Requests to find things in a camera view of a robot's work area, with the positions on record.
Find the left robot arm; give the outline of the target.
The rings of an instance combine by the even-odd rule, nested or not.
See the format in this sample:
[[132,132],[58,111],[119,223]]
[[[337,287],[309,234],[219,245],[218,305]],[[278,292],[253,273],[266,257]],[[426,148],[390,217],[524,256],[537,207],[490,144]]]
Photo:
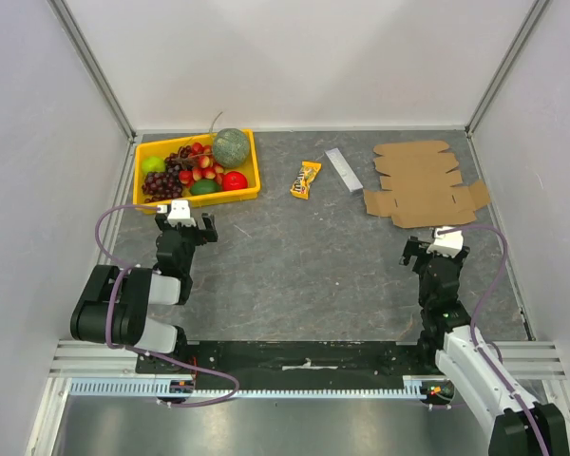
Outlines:
[[191,268],[198,247],[218,240],[215,217],[201,215],[204,226],[171,225],[166,215],[155,216],[160,229],[156,239],[156,263],[133,268],[120,282],[121,269],[96,266],[70,318],[70,334],[76,340],[104,344],[106,324],[111,343],[144,352],[156,352],[157,363],[169,373],[179,373],[189,363],[184,329],[156,321],[148,315],[151,305],[184,305],[191,293]]

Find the cardboard box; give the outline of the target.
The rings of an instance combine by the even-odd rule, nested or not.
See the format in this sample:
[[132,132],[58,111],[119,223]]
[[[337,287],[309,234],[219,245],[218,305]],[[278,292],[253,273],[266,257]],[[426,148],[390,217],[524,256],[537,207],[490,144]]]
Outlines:
[[367,213],[400,228],[457,226],[476,220],[490,202],[482,180],[465,185],[459,161],[444,141],[378,144],[379,191],[364,191]]

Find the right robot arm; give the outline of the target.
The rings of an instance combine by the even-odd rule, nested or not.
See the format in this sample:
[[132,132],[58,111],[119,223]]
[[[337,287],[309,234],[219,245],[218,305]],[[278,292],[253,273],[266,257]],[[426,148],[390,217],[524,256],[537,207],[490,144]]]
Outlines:
[[452,227],[435,229],[431,241],[410,237],[404,247],[400,262],[419,278],[418,367],[451,381],[484,431],[489,454],[570,454],[561,411],[540,403],[514,379],[460,301],[468,253],[461,231]]

